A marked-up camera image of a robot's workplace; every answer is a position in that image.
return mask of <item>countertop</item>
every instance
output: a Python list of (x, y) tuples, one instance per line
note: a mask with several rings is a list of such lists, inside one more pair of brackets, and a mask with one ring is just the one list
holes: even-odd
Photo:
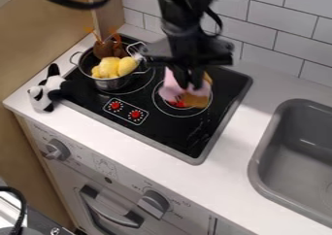
[[(126, 24), (119, 32), (148, 42), (162, 37)], [(68, 57), (75, 51), (88, 49), (93, 42), (93, 37), (89, 35), (56, 59), (54, 62), (58, 63), (61, 74), (73, 68)], [(57, 106), (51, 114), (36, 113), (29, 103), (26, 90), (44, 79), (47, 70), (41, 71), (14, 92), (4, 101), (4, 105), (256, 234), (332, 234), (332, 229), (258, 194), (247, 175), (249, 160), (280, 103), (303, 98), (332, 106), (332, 88), (246, 62), (240, 62), (232, 69), (251, 76), (253, 85), (210, 155), (199, 166), (180, 161), (64, 105)], [(117, 141), (118, 146), (114, 145), (113, 150), (109, 150), (110, 138)]]

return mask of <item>sink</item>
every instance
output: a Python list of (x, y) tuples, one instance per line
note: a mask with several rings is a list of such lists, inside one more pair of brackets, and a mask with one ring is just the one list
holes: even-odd
[(278, 106), (248, 173), (264, 197), (332, 228), (332, 108), (301, 99)]

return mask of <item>control knob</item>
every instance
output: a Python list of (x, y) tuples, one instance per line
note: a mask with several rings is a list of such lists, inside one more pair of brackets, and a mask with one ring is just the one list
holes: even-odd
[(153, 190), (148, 190), (137, 205), (157, 219), (162, 219), (170, 207), (170, 203)]
[(52, 139), (46, 145), (45, 158), (48, 160), (65, 161), (70, 156), (69, 149), (57, 139)]

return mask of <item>black stovetop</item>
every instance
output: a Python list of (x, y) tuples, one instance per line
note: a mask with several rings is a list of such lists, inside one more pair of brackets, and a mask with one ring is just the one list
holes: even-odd
[[(142, 71), (147, 70), (143, 65), (140, 67)], [(156, 68), (150, 68), (125, 89), (112, 93), (101, 92), (86, 80), (88, 101), (67, 100), (77, 105), (75, 109), (90, 114), (92, 118), (96, 118), (92, 114), (97, 114), (98, 120), (110, 126), (113, 122), (120, 124), (123, 129), (119, 130), (126, 134), (128, 129), (134, 131), (129, 134), (188, 163), (199, 164), (208, 155), (251, 85), (251, 78), (227, 69), (210, 67), (207, 72), (214, 84), (210, 105), (204, 110), (173, 106), (161, 99), (157, 91), (162, 86), (164, 72)], [(73, 70), (66, 79), (85, 81), (79, 69)], [(132, 118), (131, 112), (139, 113), (140, 118)]]

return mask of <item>pot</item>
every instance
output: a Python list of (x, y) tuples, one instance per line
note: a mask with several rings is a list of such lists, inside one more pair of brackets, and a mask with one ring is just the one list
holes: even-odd
[[(125, 47), (134, 46), (134, 45), (130, 46), (125, 43), (122, 43), (122, 44)], [(81, 57), (79, 59), (79, 64), (76, 64), (75, 62), (73, 62), (73, 58), (78, 54), (81, 54)], [(98, 59), (93, 54), (93, 48), (90, 48), (85, 52), (78, 51), (78, 52), (74, 53), (70, 57), (69, 60), (72, 64), (76, 65), (80, 69), (80, 71), (82, 72), (82, 74), (84, 76), (86, 76), (88, 79), (90, 79), (92, 82), (94, 82), (94, 85), (97, 89), (99, 89), (103, 92), (110, 92), (110, 93), (112, 93), (112, 91), (114, 91), (114, 90), (124, 88), (125, 86), (131, 84), (132, 81), (138, 81), (139, 76), (144, 75), (149, 70), (149, 69), (146, 69), (142, 63), (140, 63), (136, 67), (136, 69), (128, 75), (118, 77), (118, 78), (113, 78), (113, 79), (97, 79), (97, 78), (93, 78), (91, 76), (91, 70), (94, 66), (99, 65), (101, 60)]]

